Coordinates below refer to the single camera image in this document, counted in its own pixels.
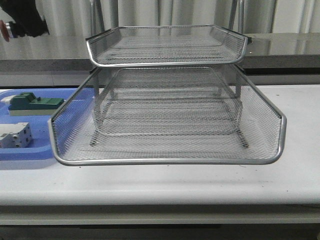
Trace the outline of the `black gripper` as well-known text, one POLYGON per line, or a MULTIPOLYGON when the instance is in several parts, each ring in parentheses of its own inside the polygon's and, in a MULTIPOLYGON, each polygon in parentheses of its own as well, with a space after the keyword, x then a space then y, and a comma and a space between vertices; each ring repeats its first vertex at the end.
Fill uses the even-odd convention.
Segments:
POLYGON ((9 23, 13 38, 35 38, 50 33, 34 0, 2 0, 0 8, 13 19, 5 22, 9 23))

